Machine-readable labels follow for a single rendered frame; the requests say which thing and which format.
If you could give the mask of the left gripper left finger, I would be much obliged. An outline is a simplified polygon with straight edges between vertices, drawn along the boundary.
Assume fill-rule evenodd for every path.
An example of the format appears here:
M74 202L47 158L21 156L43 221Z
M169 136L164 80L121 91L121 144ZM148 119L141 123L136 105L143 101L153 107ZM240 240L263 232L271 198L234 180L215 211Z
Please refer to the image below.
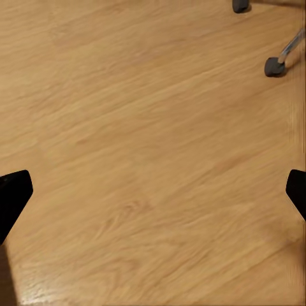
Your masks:
M28 170L0 177L0 246L33 195Z

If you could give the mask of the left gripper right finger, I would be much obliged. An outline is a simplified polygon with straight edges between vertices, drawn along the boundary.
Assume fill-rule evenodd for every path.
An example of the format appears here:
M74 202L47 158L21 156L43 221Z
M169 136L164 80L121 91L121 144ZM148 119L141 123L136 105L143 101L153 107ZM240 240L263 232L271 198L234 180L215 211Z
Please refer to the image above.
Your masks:
M290 171L286 193L306 221L306 172L295 169Z

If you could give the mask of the swivel chair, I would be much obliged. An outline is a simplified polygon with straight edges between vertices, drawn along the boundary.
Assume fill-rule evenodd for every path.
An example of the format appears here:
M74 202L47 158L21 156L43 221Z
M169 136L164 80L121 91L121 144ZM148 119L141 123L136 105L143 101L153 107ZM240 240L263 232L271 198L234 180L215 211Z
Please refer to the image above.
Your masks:
M249 6L249 0L232 0L232 10L246 10ZM303 37L306 36L306 25L303 26L300 32L298 32L293 38L292 42L288 43L288 46L283 50L278 58L275 56L270 56L268 61L265 63L264 71L265 75L274 74L281 75L284 69L284 60L289 55L291 51L295 51L295 48L303 40Z

